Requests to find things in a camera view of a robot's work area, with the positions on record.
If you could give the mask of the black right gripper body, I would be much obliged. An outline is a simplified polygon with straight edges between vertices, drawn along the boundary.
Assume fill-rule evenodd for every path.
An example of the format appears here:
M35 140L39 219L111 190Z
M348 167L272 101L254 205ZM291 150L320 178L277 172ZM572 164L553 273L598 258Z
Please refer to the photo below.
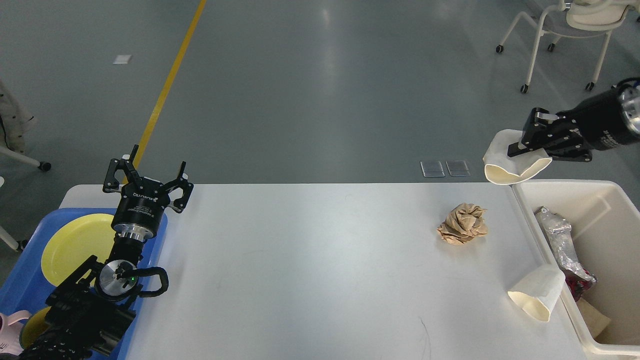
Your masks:
M606 151L638 144L639 78L629 77L570 110L578 132L592 150Z

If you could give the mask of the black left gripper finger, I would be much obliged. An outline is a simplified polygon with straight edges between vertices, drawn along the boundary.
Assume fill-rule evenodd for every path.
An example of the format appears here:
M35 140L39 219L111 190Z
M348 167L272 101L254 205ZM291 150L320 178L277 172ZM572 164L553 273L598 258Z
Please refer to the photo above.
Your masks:
M150 178L142 177L135 168L133 161L137 155L139 146L135 144L128 157L112 158L103 180L102 191L104 193L155 193L156 182ZM116 173L122 172L127 183L121 183L116 178Z
M158 203L162 209L171 208L174 212L183 212L183 210L185 210L192 191L194 190L194 184L189 182L185 170L186 161L182 161L176 178L167 183L160 183L160 185L153 190L153 197L157 199L156 203ZM181 190L182 195L172 200L170 194L176 190Z

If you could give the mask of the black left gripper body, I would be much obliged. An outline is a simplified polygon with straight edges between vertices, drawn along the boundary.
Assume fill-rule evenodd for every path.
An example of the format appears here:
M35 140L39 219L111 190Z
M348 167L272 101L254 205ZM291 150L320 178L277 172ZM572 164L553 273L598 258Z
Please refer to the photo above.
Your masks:
M159 190L146 194L133 187L124 187L110 227L121 237L144 243L158 234L169 202L169 195Z

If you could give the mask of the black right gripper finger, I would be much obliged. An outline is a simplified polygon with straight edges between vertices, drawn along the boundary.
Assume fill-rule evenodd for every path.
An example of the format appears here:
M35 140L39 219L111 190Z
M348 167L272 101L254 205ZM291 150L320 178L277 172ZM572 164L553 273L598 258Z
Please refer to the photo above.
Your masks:
M535 150L546 151L546 147L560 144L583 144L578 123L535 107L525 123L521 140L509 146L507 155L516 157Z
M545 152L553 161L590 163L593 159L590 148L578 143L546 146Z

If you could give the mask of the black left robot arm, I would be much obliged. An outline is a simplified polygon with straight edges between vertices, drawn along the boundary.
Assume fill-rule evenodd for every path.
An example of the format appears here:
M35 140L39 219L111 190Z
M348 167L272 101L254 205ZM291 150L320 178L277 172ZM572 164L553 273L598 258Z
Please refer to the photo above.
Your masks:
M119 193L110 224L113 246L106 260L90 255L45 300L46 330L16 357L19 360L85 360L110 355L135 321L131 306L139 298L157 297L169 289L164 268L142 268L145 244L157 236L167 208L185 210L194 184L181 162L176 178L160 182L142 177L130 155L112 158L102 190Z

